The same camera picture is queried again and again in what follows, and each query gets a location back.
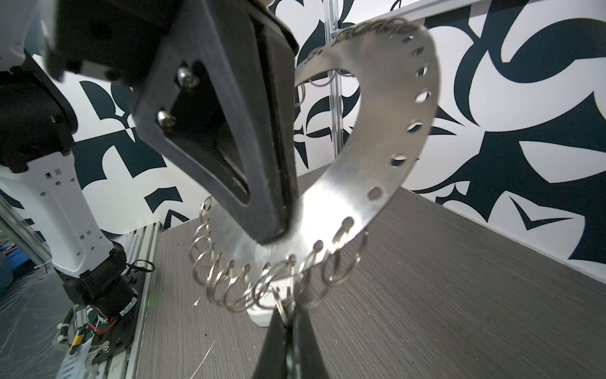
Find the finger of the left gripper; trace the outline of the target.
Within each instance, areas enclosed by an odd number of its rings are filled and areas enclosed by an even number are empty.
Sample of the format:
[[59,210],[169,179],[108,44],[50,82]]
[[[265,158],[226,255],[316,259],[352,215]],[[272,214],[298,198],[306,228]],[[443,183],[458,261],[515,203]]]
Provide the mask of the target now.
[[181,1],[135,88],[139,137],[259,243],[284,233],[296,197],[298,49],[259,1]]

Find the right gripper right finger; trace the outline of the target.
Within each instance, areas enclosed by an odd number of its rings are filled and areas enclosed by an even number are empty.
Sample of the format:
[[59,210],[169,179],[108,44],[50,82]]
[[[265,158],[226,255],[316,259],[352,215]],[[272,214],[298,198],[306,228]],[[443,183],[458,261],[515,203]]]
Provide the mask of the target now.
[[309,312],[295,307],[288,325],[288,377],[329,378]]

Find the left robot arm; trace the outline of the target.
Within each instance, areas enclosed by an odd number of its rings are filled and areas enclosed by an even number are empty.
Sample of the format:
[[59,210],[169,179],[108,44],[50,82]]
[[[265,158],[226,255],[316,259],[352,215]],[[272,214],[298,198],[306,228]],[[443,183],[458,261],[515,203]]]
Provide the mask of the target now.
[[298,50],[265,1],[2,2],[1,188],[33,214],[74,303],[113,321],[137,294],[78,184],[77,117],[56,82],[132,88],[140,138],[268,243],[297,195]]

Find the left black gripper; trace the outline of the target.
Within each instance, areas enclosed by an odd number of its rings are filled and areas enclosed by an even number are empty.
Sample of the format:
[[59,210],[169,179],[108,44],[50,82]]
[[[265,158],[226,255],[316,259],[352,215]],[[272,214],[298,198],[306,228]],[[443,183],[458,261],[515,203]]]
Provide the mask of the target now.
[[180,1],[44,1],[44,65],[66,73],[140,85],[178,12]]

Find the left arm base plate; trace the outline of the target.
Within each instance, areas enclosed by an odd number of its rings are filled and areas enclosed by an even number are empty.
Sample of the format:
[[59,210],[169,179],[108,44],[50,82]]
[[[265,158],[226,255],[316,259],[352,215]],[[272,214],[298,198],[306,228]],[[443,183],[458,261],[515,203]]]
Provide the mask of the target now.
[[111,306],[107,298],[96,304],[75,303],[57,326],[58,346],[67,348],[71,357],[87,352],[93,365],[105,363],[128,350],[135,340],[146,276],[155,270],[153,263],[142,259],[126,265],[118,287],[129,288],[130,297],[121,299],[121,309]]

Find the white square clock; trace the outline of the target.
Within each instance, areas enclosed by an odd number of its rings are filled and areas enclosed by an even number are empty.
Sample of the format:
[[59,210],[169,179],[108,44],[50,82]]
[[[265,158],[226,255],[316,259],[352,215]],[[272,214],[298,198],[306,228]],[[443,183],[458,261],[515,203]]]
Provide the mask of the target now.
[[278,280],[270,283],[269,289],[261,292],[257,303],[254,302],[252,297],[249,297],[252,305],[246,310],[246,314],[248,314],[250,320],[261,328],[267,328],[276,309],[276,298],[279,298],[285,305],[287,297],[291,295],[292,287],[292,280]]

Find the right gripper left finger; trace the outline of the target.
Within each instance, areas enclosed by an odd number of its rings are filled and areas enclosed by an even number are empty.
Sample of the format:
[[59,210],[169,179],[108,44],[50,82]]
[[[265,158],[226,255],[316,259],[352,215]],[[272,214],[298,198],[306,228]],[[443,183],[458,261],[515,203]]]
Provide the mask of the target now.
[[265,336],[264,344],[252,374],[253,379],[287,379],[287,348],[289,327],[275,310]]

